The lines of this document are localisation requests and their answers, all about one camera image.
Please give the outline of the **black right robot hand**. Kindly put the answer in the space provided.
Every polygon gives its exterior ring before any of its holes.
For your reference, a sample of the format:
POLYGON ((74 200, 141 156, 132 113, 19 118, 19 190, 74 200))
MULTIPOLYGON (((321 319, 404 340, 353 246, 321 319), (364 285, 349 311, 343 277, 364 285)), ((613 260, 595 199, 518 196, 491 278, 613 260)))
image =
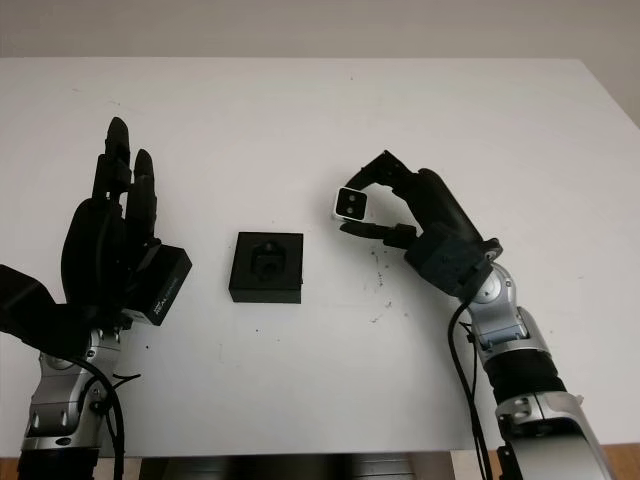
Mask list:
POLYGON ((381 225, 364 223, 367 208, 364 189, 372 184, 389 187, 407 204, 422 230, 442 225, 466 242, 482 241, 479 231, 439 175, 429 169, 413 172, 387 150, 338 190, 334 208, 337 218, 361 224, 371 232, 383 231, 385 228, 381 225))

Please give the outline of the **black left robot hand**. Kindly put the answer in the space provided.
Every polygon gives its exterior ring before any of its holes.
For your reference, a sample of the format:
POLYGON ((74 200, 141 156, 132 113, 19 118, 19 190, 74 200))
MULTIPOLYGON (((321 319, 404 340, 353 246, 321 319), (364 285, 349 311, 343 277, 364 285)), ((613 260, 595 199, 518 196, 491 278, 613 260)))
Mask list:
POLYGON ((66 301, 116 322, 152 263, 161 241, 151 155, 131 157, 129 130, 111 120, 98 156, 91 196, 77 207, 62 251, 66 301))

